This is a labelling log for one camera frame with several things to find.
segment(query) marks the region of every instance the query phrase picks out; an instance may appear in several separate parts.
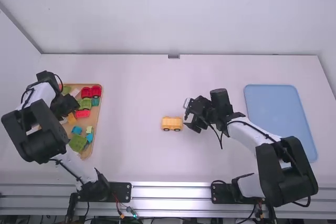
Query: black cable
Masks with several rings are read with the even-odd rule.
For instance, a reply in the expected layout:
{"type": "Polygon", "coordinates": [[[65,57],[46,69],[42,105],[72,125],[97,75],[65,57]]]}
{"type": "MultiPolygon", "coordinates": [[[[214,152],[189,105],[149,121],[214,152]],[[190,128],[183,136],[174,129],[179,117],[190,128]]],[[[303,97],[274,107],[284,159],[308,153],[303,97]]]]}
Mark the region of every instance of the black cable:
{"type": "Polygon", "coordinates": [[[62,80],[61,80],[61,78],[58,76],[58,74],[55,74],[54,73],[54,76],[57,76],[57,78],[58,78],[58,80],[61,82],[61,85],[62,85],[62,88],[61,88],[61,93],[63,92],[63,82],[62,82],[62,80]]]}
{"type": "Polygon", "coordinates": [[[215,130],[215,128],[211,124],[208,124],[208,125],[216,133],[216,136],[218,138],[219,144],[221,145],[221,149],[223,149],[223,146],[222,146],[222,137],[219,138],[219,136],[218,136],[217,131],[215,130]]]}
{"type": "MultiPolygon", "coordinates": [[[[212,181],[211,185],[212,185],[212,184],[215,184],[215,183],[226,184],[224,181],[218,179],[218,180],[214,180],[214,181],[212,181]]],[[[253,215],[253,213],[254,213],[255,210],[256,210],[256,204],[253,206],[253,210],[252,210],[251,214],[249,215],[249,217],[247,217],[247,218],[244,219],[243,221],[241,221],[241,222],[239,222],[239,223],[236,223],[236,224],[241,224],[241,223],[243,223],[243,222],[249,220],[249,219],[251,218],[251,216],[253,215]]]]}
{"type": "Polygon", "coordinates": [[[212,183],[211,184],[214,184],[214,183],[222,183],[222,184],[226,184],[224,181],[222,181],[222,180],[214,180],[214,181],[212,181],[212,183]]]}
{"type": "Polygon", "coordinates": [[[221,143],[222,143],[222,137],[223,137],[223,132],[220,134],[221,143]]]}
{"type": "Polygon", "coordinates": [[[256,210],[256,204],[254,204],[254,206],[253,206],[253,210],[252,210],[252,212],[250,213],[250,215],[249,215],[247,218],[245,218],[244,220],[242,220],[242,221],[240,221],[240,222],[238,222],[238,223],[236,223],[236,224],[242,224],[243,222],[248,221],[248,220],[251,218],[251,216],[253,215],[253,213],[254,213],[255,210],[256,210]]]}
{"type": "Polygon", "coordinates": [[[109,222],[112,222],[112,223],[115,223],[115,224],[119,223],[117,219],[104,219],[104,218],[89,218],[89,219],[86,219],[83,223],[85,223],[85,222],[87,222],[89,220],[109,221],[109,222]]]}
{"type": "MultiPolygon", "coordinates": [[[[80,177],[76,176],[76,174],[74,174],[72,171],[70,171],[69,168],[66,167],[60,160],[51,158],[51,159],[49,159],[49,161],[54,161],[54,162],[56,162],[56,165],[60,165],[60,166],[62,166],[68,173],[70,173],[73,177],[75,177],[75,179],[76,179],[77,181],[80,181],[81,184],[84,185],[83,180],[82,180],[80,177]]],[[[87,202],[87,203],[88,203],[88,207],[87,207],[87,209],[86,209],[86,213],[85,213],[85,215],[84,215],[84,218],[86,218],[86,216],[88,215],[88,212],[89,212],[89,210],[90,210],[90,203],[89,203],[89,202],[87,202]]]]}
{"type": "MultiPolygon", "coordinates": [[[[280,148],[280,149],[287,155],[287,157],[290,159],[290,161],[291,161],[291,163],[293,164],[293,166],[295,166],[295,168],[297,169],[299,175],[300,175],[301,177],[303,177],[303,173],[302,173],[302,172],[300,171],[300,169],[298,168],[298,165],[297,165],[297,163],[295,162],[294,158],[288,153],[288,151],[287,151],[284,147],[282,147],[282,146],[280,145],[279,142],[275,141],[271,136],[269,136],[269,135],[266,134],[265,132],[261,131],[260,129],[254,127],[253,125],[250,125],[250,124],[247,123],[247,122],[244,122],[244,121],[231,121],[231,122],[228,122],[228,123],[227,123],[227,126],[229,126],[229,125],[232,124],[232,123],[242,123],[243,125],[247,125],[247,126],[249,126],[250,128],[254,129],[255,131],[259,132],[259,133],[260,133],[261,135],[263,135],[266,139],[270,139],[273,143],[275,143],[275,144],[276,144],[276,145],[277,145],[277,146],[278,146],[278,147],[279,147],[279,148],[280,148]]],[[[294,202],[292,202],[292,203],[295,204],[295,205],[298,205],[298,206],[300,206],[300,207],[309,207],[310,202],[311,202],[311,198],[310,198],[310,196],[308,196],[308,200],[307,200],[307,203],[306,203],[305,205],[303,205],[303,204],[301,204],[301,203],[298,203],[298,202],[296,202],[296,201],[294,201],[294,202]]]]}

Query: red toy car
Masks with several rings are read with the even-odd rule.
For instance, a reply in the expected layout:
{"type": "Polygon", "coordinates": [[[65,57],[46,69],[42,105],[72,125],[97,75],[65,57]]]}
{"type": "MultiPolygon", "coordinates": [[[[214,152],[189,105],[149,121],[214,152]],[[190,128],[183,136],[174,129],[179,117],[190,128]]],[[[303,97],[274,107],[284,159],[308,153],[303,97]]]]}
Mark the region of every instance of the red toy car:
{"type": "Polygon", "coordinates": [[[91,95],[93,98],[101,97],[101,87],[100,86],[92,86],[91,95]]]}
{"type": "Polygon", "coordinates": [[[83,98],[91,98],[91,89],[89,87],[82,88],[82,91],[80,92],[80,96],[83,98]]]}

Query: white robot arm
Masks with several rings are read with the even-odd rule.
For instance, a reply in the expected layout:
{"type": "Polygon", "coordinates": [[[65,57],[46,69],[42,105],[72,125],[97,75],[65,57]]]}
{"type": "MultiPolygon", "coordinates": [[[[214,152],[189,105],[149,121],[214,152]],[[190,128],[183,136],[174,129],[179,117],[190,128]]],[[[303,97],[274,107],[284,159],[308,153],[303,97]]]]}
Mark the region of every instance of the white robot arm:
{"type": "MultiPolygon", "coordinates": [[[[273,207],[289,202],[308,206],[310,196],[318,192],[318,184],[301,142],[294,136],[271,134],[251,123],[244,114],[233,112],[226,89],[212,90],[210,95],[211,101],[202,96],[186,99],[183,106],[186,109],[185,120],[190,113],[193,119],[185,125],[200,133],[208,127],[215,130],[212,126],[215,124],[219,131],[241,142],[255,154],[259,171],[259,174],[234,178],[223,195],[231,193],[235,202],[266,198],[273,207]],[[307,205],[295,202],[305,197],[308,197],[307,205]]],[[[218,197],[213,203],[220,204],[218,197]]]]}
{"type": "Polygon", "coordinates": [[[20,156],[38,164],[55,162],[77,180],[79,195],[89,200],[104,200],[109,183],[95,168],[84,164],[69,147],[69,138],[59,121],[79,108],[74,97],[61,94],[55,74],[38,73],[37,82],[22,95],[21,105],[1,118],[20,156]],[[31,129],[39,125],[39,130],[31,129]]]}

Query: green toy car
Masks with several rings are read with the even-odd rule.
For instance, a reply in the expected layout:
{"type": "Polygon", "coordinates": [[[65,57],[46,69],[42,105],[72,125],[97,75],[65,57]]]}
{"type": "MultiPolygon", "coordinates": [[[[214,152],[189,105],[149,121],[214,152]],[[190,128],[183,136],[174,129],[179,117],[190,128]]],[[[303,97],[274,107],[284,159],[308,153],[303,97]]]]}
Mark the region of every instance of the green toy car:
{"type": "Polygon", "coordinates": [[[83,98],[78,101],[80,107],[78,110],[91,110],[91,98],[83,98]]]}

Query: green toy block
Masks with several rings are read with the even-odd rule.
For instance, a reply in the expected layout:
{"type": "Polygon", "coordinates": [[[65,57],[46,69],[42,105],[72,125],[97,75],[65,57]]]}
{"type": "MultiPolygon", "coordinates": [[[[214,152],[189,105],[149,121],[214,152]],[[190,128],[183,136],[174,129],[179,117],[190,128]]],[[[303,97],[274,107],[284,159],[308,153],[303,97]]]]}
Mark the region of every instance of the green toy block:
{"type": "Polygon", "coordinates": [[[87,143],[87,140],[85,137],[82,137],[80,135],[74,134],[69,142],[69,146],[71,149],[73,149],[75,152],[81,152],[83,148],[85,147],[87,143]]]}
{"type": "Polygon", "coordinates": [[[92,106],[99,106],[99,98],[91,99],[92,106]]]}
{"type": "Polygon", "coordinates": [[[91,98],[83,98],[78,103],[80,105],[78,110],[91,110],[91,98]]]}
{"type": "Polygon", "coordinates": [[[63,86],[62,95],[66,95],[66,94],[70,93],[70,91],[71,91],[71,87],[69,87],[69,86],[63,86]]]}

